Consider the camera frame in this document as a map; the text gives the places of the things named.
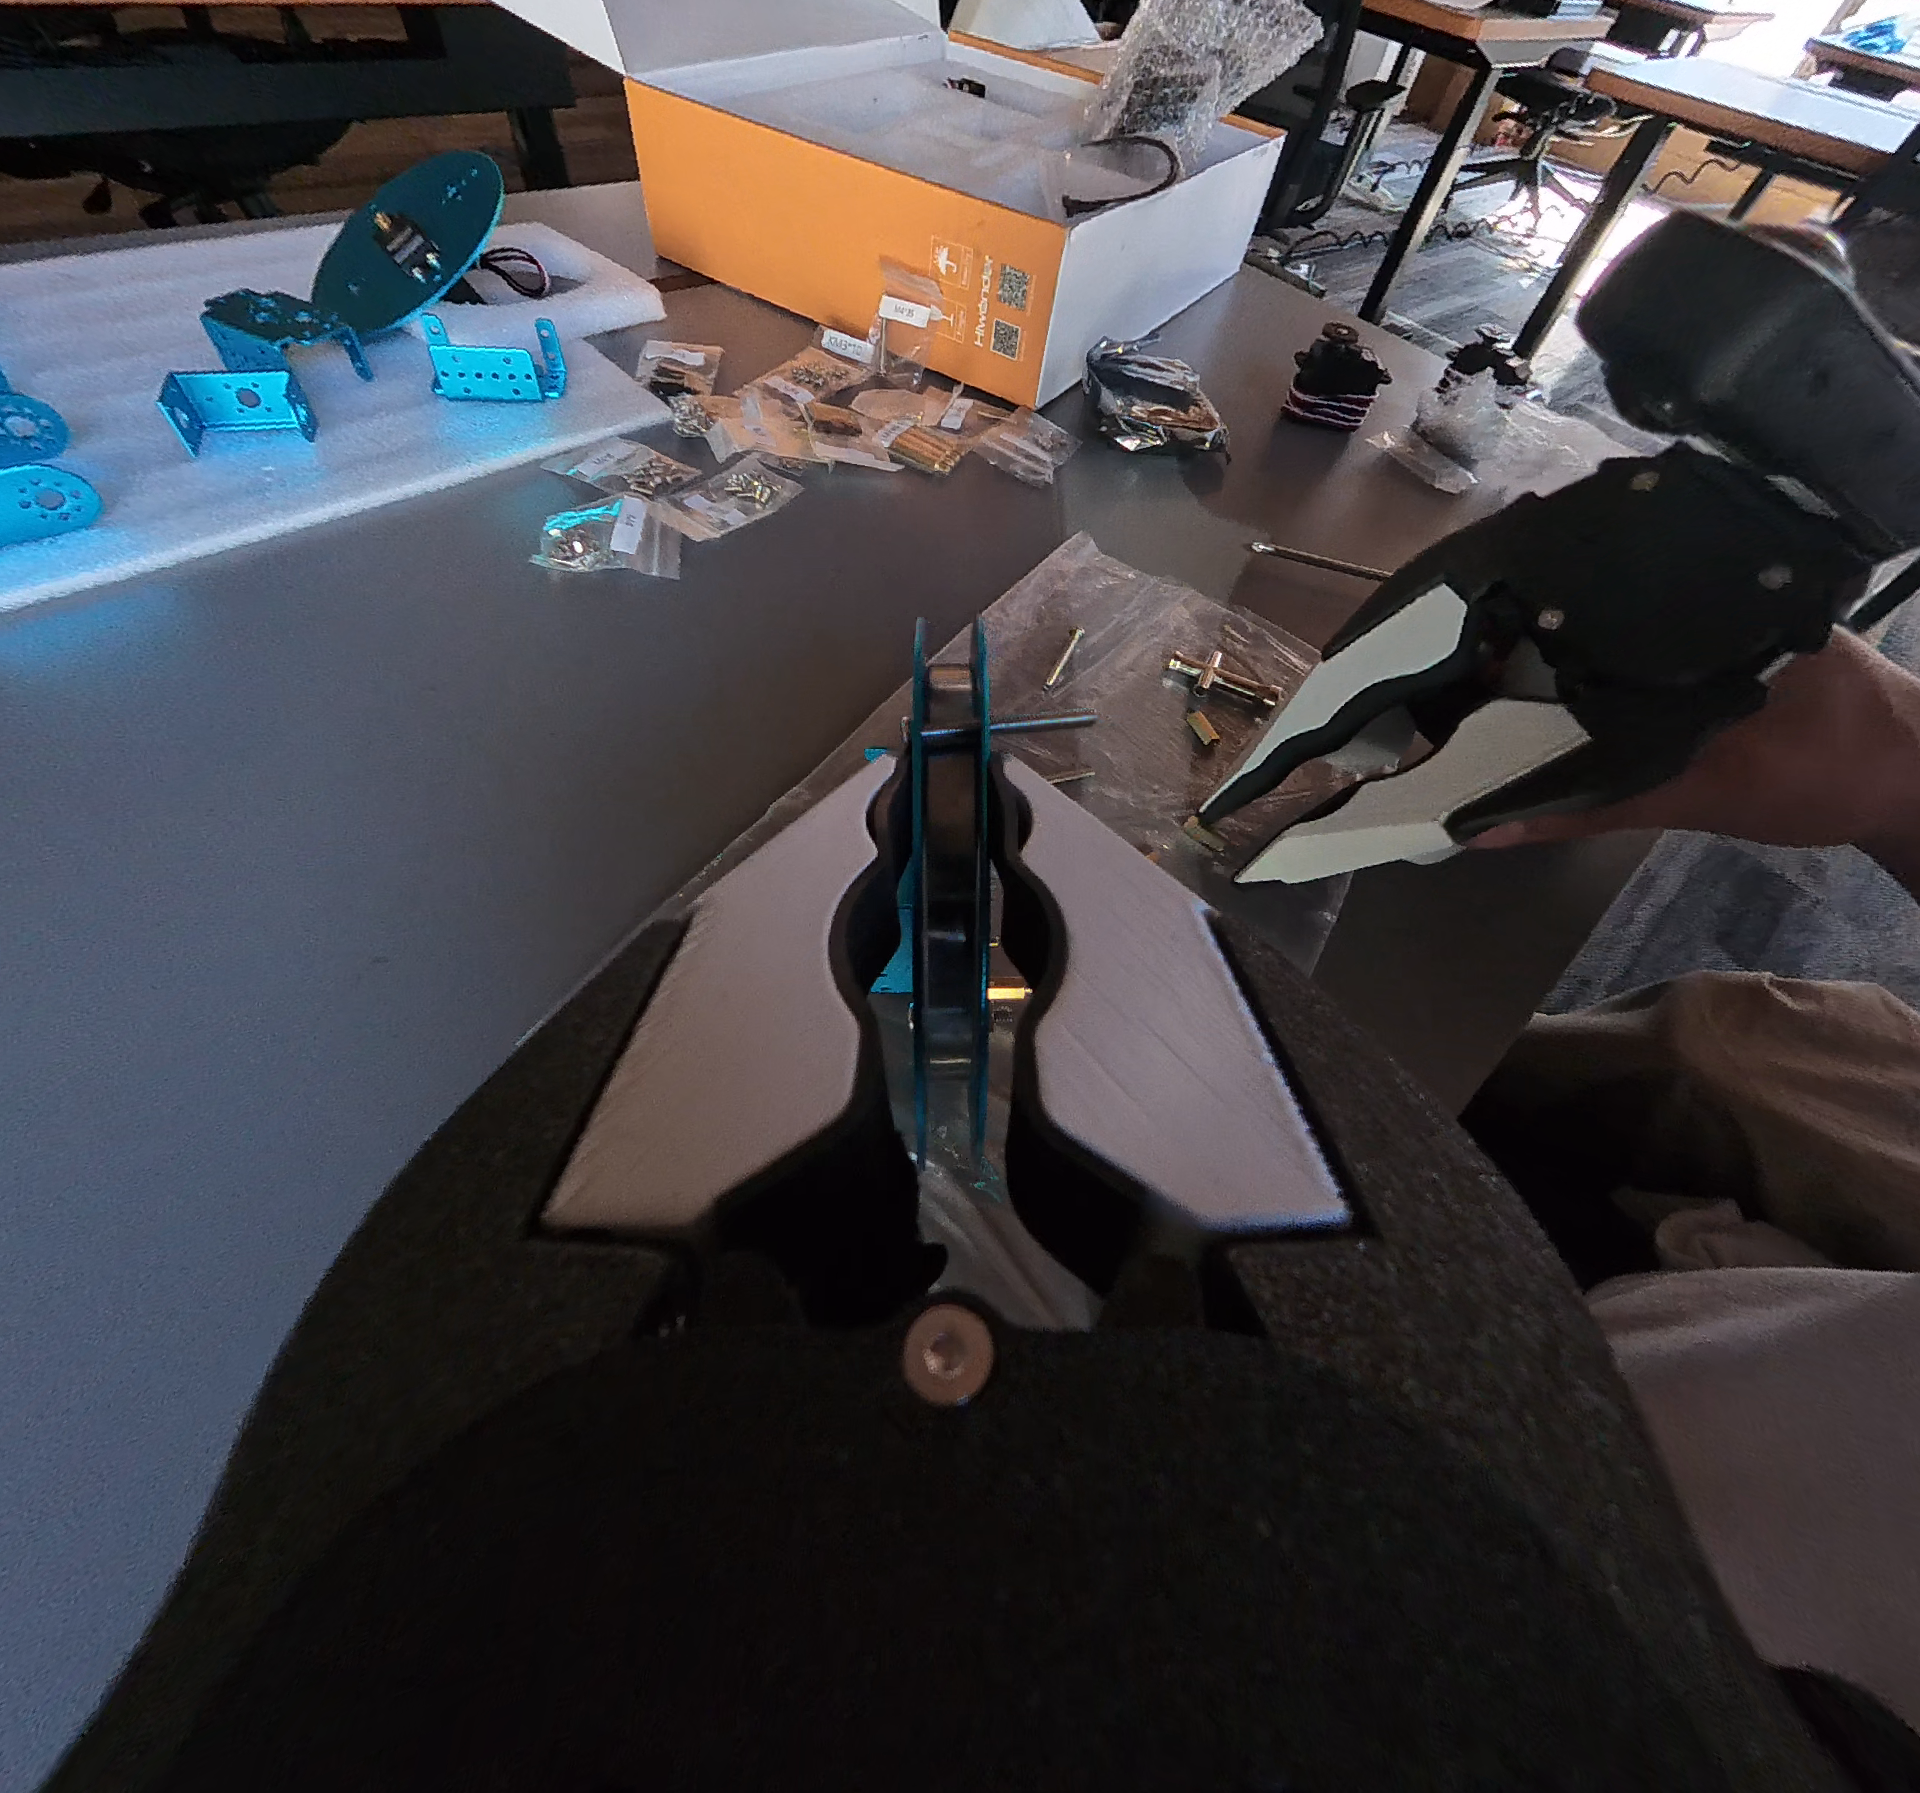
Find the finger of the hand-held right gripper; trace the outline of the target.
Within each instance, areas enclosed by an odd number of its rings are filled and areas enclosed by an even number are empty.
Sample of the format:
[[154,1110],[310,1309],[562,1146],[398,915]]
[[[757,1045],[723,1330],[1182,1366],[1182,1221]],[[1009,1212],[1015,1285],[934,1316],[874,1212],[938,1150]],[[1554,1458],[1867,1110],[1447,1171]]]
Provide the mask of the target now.
[[1591,738],[1534,699],[1479,705],[1438,747],[1399,772],[1354,784],[1314,821],[1292,821],[1259,842],[1238,881],[1314,881],[1378,864],[1438,864],[1457,852],[1457,821],[1510,784],[1545,772],[1559,754],[1583,754]]
[[1493,608],[1493,593],[1464,604],[1456,581],[1436,581],[1381,622],[1363,622],[1269,714],[1241,770],[1200,808],[1200,827],[1269,803],[1308,761],[1329,761],[1354,784],[1388,772],[1413,747],[1413,705],[1474,681],[1495,625]]

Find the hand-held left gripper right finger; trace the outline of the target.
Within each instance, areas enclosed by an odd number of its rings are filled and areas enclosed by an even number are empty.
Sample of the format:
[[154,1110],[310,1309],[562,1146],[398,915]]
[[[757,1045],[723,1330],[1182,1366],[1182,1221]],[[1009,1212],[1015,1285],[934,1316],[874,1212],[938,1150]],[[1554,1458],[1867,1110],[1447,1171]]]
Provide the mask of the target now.
[[1029,761],[1023,870],[1062,915],[1062,987],[1034,1020],[1043,1122],[1200,1234],[1342,1229],[1352,1204],[1241,1000],[1209,904]]

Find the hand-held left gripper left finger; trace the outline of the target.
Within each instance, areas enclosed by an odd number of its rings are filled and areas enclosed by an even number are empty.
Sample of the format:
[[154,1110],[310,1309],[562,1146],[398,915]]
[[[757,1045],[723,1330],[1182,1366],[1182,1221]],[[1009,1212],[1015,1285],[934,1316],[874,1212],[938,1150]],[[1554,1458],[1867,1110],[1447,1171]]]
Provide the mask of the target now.
[[832,960],[832,926],[874,864],[868,808],[887,772],[899,754],[864,761],[689,904],[547,1200],[549,1234],[712,1234],[730,1204],[820,1178],[832,1133],[874,1150],[851,1204],[904,1200],[917,1229],[917,1157],[887,1122],[874,1024]]

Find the blue round base assembly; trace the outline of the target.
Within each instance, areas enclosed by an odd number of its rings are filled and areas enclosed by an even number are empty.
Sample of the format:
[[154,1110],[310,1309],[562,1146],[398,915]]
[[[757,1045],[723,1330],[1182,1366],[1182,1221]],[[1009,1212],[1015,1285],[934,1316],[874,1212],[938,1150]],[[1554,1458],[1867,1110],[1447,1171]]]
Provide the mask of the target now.
[[921,1171],[1006,1204],[994,1157],[994,635],[968,625],[961,660],[917,625],[904,754],[886,784],[899,878],[899,960],[874,994],[904,994],[910,1082],[904,1146]]

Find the grey desk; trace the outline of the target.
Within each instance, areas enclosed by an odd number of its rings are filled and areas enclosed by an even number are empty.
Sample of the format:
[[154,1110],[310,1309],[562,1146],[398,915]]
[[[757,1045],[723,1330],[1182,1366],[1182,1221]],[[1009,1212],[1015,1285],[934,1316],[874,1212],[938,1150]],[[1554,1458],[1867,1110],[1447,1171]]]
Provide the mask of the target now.
[[626,926],[1068,532],[1323,641],[1493,496],[1280,420],[1323,309],[1162,328],[1228,465],[832,465],[680,581],[530,566],[519,465],[7,613],[7,1789],[194,1549],[304,1298],[398,1166]]

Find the person's right hand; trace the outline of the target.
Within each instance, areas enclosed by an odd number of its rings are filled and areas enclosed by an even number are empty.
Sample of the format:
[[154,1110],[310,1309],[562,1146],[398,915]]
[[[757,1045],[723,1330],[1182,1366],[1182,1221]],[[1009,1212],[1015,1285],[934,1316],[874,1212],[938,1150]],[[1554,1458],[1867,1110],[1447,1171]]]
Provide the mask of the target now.
[[1706,738],[1650,793],[1479,832],[1479,852],[1602,832],[1722,832],[1749,842],[1859,842],[1920,899],[1920,681],[1862,635],[1786,660],[1765,705]]

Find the metal cross wrench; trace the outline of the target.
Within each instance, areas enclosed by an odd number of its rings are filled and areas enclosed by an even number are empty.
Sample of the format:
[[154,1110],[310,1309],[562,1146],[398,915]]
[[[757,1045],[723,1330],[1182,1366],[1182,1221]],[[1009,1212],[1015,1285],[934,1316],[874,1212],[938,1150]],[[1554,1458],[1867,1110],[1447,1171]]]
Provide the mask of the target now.
[[1182,681],[1200,699],[1238,699],[1251,712],[1272,712],[1284,705],[1284,693],[1272,681],[1252,681],[1241,667],[1228,667],[1228,656],[1170,656],[1162,660],[1170,681]]

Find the servo in plastic bag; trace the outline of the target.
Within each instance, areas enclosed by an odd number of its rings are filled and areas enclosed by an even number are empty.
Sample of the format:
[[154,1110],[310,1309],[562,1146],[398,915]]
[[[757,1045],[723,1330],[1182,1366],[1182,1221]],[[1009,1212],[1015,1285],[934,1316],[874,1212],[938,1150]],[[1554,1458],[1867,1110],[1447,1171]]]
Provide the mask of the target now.
[[1438,381],[1413,394],[1413,420],[1369,433],[1369,448],[1436,496],[1464,496],[1479,465],[1503,453],[1522,403],[1534,403],[1531,356],[1503,328],[1479,328],[1447,355]]

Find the clear plastic bag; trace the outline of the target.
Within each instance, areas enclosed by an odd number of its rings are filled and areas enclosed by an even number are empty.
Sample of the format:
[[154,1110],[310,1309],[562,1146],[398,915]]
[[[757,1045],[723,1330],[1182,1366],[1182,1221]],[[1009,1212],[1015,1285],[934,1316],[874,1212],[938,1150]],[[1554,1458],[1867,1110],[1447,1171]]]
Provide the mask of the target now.
[[[1068,625],[1086,625],[1062,693],[1043,693],[1050,660]],[[1029,573],[1015,573],[994,608],[994,714],[1068,714],[1092,712],[1086,733],[1034,733],[1009,738],[1006,754],[1034,772],[1092,770],[1092,784],[1057,785],[1115,827],[1124,842],[1157,855],[1189,899],[1225,911],[1280,945],[1299,972],[1318,969],[1329,920],[1342,911],[1342,878],[1241,887],[1238,870],[1259,840],[1299,821],[1323,793],[1323,770],[1292,772],[1280,793],[1252,803],[1252,815],[1225,827],[1228,852],[1182,840],[1200,803],[1252,747],[1259,712],[1238,699],[1189,699],[1182,681],[1162,670],[1170,656],[1228,656],[1228,667],[1272,681],[1284,699],[1314,670],[1314,649],[1284,625],[1228,608],[1189,581],[1148,573],[1086,532],[1057,545]],[[1182,712],[1209,712],[1225,733],[1214,747],[1200,747]]]

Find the black servo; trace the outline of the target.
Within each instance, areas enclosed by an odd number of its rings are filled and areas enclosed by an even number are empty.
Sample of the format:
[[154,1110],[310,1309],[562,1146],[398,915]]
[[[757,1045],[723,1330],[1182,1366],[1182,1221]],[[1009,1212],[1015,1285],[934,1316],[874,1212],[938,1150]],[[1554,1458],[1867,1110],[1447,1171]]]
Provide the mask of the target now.
[[1388,381],[1394,380],[1363,348],[1363,335],[1352,321],[1323,321],[1318,339],[1292,355],[1292,381],[1280,413],[1308,430],[1354,433]]

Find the person's beige clothing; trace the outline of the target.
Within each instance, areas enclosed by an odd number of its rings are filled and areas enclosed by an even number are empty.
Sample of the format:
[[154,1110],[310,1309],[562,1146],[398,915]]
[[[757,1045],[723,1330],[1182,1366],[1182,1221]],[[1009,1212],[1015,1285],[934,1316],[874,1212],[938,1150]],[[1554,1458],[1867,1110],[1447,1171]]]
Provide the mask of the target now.
[[1920,1020],[1681,972],[1464,1101],[1559,1247],[1759,1661],[1920,1707]]

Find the pile of small screw bags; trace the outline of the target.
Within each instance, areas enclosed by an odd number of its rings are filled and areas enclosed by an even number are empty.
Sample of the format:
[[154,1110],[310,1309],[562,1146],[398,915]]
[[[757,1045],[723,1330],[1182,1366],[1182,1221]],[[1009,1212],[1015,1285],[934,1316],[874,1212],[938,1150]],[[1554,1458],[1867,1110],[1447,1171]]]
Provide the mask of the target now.
[[640,381],[707,462],[640,433],[610,433],[549,462],[549,476],[592,501],[539,522],[530,566],[547,573],[680,581],[687,545],[777,518],[832,465],[945,478],[979,453],[1023,484],[1050,484],[1082,443],[1062,420],[996,408],[968,381],[938,391],[934,355],[945,328],[961,328],[961,309],[938,284],[886,263],[864,335],[816,328],[807,355],[769,365],[743,391],[720,391],[720,348],[646,339]]

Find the bubble wrap bag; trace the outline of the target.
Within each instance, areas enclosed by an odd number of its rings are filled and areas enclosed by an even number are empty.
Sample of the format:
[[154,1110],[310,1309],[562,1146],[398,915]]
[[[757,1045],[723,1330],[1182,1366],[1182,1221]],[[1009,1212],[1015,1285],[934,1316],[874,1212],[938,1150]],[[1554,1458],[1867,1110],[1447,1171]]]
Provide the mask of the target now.
[[1082,139],[1157,139],[1189,173],[1214,119],[1318,37],[1323,16],[1308,0],[1140,0]]

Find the white foam sheet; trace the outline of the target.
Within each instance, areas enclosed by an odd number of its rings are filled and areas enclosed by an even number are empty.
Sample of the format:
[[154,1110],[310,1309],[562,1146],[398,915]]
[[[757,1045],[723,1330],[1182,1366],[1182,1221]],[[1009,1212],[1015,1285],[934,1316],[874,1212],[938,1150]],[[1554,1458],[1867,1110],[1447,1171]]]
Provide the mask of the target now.
[[[66,465],[105,496],[105,518],[0,554],[0,608],[58,604],[99,581],[154,573],[278,532],[328,522],[519,462],[663,420],[610,355],[562,339],[554,403],[450,403],[431,391],[415,328],[373,339],[373,381],[339,348],[297,355],[321,443],[213,433],[194,462],[154,408],[166,371],[220,365],[196,316],[233,286],[310,295],[336,226],[176,228],[119,249],[66,249],[0,269],[0,356],[10,391],[73,420]],[[450,309],[456,348],[523,348],[480,309]]]

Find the orange and white cardboard box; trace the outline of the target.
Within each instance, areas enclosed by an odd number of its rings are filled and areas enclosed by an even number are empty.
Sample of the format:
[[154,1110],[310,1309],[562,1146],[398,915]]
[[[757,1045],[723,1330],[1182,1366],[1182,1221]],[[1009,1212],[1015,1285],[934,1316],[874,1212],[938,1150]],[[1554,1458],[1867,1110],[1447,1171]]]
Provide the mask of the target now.
[[938,0],[495,0],[620,68],[651,246],[864,335],[886,263],[961,309],[934,371],[1009,403],[1082,381],[1241,269],[1280,133],[1086,152],[1092,74],[945,37]]

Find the small white foam pad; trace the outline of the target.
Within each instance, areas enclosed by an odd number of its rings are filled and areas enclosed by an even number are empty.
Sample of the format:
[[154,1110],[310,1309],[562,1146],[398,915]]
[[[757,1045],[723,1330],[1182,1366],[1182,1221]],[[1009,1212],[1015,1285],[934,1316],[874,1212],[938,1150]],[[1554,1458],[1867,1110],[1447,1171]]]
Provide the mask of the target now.
[[500,226],[489,249],[539,257],[549,278],[549,295],[510,295],[495,269],[466,269],[466,284],[489,295],[480,316],[506,328],[549,321],[562,339],[592,339],[663,321],[663,295],[646,278],[549,226]]

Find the teal round plate with servo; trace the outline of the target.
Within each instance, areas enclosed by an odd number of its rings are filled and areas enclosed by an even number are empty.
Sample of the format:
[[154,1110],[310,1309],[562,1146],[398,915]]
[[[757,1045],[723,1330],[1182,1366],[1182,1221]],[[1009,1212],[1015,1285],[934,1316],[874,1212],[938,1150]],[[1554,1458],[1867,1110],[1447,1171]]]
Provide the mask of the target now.
[[328,246],[315,309],[357,339],[398,335],[463,286],[506,213],[495,152],[438,152],[385,180]]

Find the blue U bracket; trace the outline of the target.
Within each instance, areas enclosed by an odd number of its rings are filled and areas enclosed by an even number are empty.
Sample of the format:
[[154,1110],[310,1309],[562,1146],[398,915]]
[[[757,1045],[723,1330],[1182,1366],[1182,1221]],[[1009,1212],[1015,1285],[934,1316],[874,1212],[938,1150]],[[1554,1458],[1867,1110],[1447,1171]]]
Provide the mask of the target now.
[[166,371],[154,408],[196,462],[213,433],[304,433],[321,443],[315,394],[291,365],[256,371]]
[[431,391],[450,403],[554,403],[569,391],[554,321],[530,321],[539,348],[456,348],[442,316],[425,316]]

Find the blue perforated bracket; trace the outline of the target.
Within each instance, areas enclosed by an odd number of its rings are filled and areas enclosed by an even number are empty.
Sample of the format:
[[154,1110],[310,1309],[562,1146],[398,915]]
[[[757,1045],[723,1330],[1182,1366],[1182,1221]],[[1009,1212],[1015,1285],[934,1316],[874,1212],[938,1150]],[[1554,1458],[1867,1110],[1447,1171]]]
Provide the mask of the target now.
[[373,381],[367,339],[304,295],[233,286],[208,302],[196,328],[222,371],[291,371],[291,355],[339,348]]

